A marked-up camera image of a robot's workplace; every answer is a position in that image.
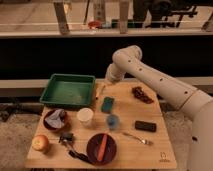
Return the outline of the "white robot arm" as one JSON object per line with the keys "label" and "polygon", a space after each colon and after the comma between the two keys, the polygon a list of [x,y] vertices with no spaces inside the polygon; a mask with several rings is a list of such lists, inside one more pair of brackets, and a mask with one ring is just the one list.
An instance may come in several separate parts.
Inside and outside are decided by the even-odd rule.
{"label": "white robot arm", "polygon": [[213,97],[149,67],[141,59],[142,50],[136,45],[115,51],[106,71],[106,80],[118,83],[128,73],[186,114],[192,121],[187,171],[213,171]]}

